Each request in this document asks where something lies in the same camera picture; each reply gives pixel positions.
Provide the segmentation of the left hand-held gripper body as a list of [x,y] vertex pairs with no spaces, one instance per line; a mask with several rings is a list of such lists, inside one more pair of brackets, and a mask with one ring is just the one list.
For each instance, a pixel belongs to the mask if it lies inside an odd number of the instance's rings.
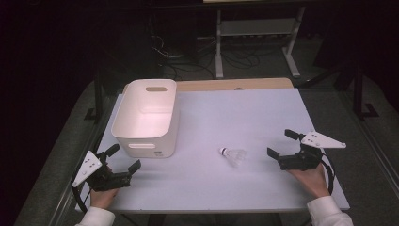
[[86,182],[94,191],[107,191],[130,185],[132,173],[114,173],[107,166],[106,160],[91,151],[87,151],[80,169],[72,181],[73,187]]

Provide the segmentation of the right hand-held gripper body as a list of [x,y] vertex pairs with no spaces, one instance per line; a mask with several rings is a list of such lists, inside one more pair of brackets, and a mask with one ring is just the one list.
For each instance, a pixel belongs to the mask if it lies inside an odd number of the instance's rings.
[[323,149],[344,149],[346,144],[316,131],[300,134],[299,151],[292,155],[281,155],[279,165],[281,170],[311,170],[315,169],[323,158]]

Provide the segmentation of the white shuttlecock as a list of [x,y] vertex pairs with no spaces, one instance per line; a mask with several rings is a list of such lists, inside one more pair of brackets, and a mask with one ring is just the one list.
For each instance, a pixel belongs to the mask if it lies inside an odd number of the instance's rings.
[[247,152],[242,149],[221,148],[219,153],[234,167],[238,167],[246,158]]

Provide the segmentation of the person's left hand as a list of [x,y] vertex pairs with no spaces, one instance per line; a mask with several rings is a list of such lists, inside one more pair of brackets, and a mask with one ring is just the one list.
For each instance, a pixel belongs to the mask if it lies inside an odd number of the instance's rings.
[[118,188],[106,191],[90,191],[90,206],[108,209],[119,192]]

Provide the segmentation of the person's right hand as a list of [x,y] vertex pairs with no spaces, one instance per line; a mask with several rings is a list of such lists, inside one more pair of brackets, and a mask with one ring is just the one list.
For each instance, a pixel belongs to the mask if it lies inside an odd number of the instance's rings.
[[315,199],[330,195],[322,164],[319,164],[315,169],[290,169],[289,173],[293,175]]

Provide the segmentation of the white plastic bin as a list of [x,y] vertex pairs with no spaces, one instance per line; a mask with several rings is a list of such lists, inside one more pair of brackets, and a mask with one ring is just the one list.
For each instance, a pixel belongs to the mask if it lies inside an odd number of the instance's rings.
[[175,152],[180,108],[177,83],[139,79],[121,96],[111,134],[134,158],[168,158]]

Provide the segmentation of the black metal stand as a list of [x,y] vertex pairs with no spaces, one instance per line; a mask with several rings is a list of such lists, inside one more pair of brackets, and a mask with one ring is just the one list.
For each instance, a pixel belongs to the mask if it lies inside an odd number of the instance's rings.
[[360,65],[355,64],[354,75],[354,95],[353,95],[353,110],[356,116],[363,121],[365,118],[378,117],[378,113],[372,104],[364,103],[363,97],[363,73],[361,72]]
[[85,116],[86,121],[94,121],[95,124],[97,124],[101,120],[104,112],[102,73],[103,73],[103,66],[99,65],[96,68],[96,73],[93,81],[95,106],[93,108],[90,108]]

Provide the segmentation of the white table board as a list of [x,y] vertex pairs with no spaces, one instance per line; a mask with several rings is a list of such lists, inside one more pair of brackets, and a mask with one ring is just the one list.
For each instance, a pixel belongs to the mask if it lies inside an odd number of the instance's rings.
[[[189,91],[181,108],[171,157],[144,158],[130,186],[111,206],[123,213],[256,213],[305,209],[311,196],[266,151],[294,154],[297,141],[286,129],[313,128],[297,89]],[[221,148],[242,149],[232,166]]]

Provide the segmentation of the white metal desk frame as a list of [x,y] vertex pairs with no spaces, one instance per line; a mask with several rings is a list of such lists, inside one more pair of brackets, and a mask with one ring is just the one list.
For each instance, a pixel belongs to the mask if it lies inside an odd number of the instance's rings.
[[300,72],[295,64],[292,52],[306,8],[301,7],[294,18],[260,19],[260,20],[222,20],[219,10],[216,17],[215,74],[217,79],[223,78],[221,55],[221,38],[247,35],[289,35],[290,41],[281,48],[293,78],[299,78]]

